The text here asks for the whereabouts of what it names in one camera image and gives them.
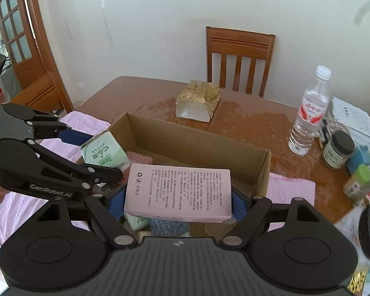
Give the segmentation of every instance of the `clear water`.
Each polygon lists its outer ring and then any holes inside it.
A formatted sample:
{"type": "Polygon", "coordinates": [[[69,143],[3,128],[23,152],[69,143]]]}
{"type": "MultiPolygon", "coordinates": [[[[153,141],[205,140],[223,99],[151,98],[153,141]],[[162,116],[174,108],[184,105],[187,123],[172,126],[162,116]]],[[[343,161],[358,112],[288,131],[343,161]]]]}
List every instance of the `clear water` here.
{"type": "MultiPolygon", "coordinates": [[[[312,104],[324,108],[325,112],[328,109],[329,98],[326,96],[311,90],[307,90],[304,96],[312,104]]],[[[310,150],[311,144],[313,143],[315,136],[318,134],[319,128],[320,123],[313,125],[297,116],[289,136],[289,148],[294,153],[304,156],[310,150]]]]}

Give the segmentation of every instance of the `door frame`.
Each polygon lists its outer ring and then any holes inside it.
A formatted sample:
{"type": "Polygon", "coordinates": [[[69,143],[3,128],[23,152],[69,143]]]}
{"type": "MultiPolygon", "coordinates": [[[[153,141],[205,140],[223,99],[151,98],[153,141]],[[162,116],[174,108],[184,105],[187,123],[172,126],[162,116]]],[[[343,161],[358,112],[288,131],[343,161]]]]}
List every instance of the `door frame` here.
{"type": "Polygon", "coordinates": [[[31,27],[36,36],[37,49],[42,63],[46,70],[54,76],[53,84],[64,109],[67,112],[71,112],[74,110],[74,107],[64,87],[54,56],[52,55],[48,37],[45,32],[44,23],[42,21],[38,0],[27,0],[26,8],[29,10],[30,20],[32,22],[31,27]]]}

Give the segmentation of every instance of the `open cardboard box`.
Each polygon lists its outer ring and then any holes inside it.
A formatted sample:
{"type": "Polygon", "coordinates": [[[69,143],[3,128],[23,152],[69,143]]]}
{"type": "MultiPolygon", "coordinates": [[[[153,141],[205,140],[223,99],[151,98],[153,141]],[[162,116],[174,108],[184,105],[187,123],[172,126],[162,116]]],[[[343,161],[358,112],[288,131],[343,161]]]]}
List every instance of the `open cardboard box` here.
{"type": "MultiPolygon", "coordinates": [[[[153,158],[155,165],[229,169],[232,185],[248,196],[265,196],[271,152],[251,144],[175,123],[125,113],[109,131],[125,151],[153,158]]],[[[207,236],[191,224],[192,236],[207,236]]]]}

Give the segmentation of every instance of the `wooden table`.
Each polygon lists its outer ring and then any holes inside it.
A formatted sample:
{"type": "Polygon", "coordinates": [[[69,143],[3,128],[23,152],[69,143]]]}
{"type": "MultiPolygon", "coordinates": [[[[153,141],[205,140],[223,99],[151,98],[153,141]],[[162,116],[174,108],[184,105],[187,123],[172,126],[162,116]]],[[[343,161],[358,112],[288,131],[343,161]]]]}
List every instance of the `wooden table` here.
{"type": "Polygon", "coordinates": [[[304,157],[288,148],[296,108],[221,89],[221,101],[210,123],[176,118],[175,99],[185,86],[175,81],[118,77],[77,110],[110,123],[124,112],[134,112],[270,149],[272,172],[316,183],[315,207],[329,221],[336,222],[351,209],[342,191],[349,178],[346,170],[327,168],[316,141],[304,157]]]}

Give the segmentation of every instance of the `water bottle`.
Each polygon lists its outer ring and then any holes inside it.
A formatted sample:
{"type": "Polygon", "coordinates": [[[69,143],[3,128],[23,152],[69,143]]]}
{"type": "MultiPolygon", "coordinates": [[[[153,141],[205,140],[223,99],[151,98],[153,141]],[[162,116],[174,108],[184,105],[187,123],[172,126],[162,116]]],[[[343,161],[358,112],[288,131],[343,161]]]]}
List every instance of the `water bottle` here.
{"type": "Polygon", "coordinates": [[[321,65],[316,68],[316,79],[304,92],[295,124],[289,136],[289,148],[304,156],[318,133],[329,105],[328,80],[332,72],[321,65]]]}

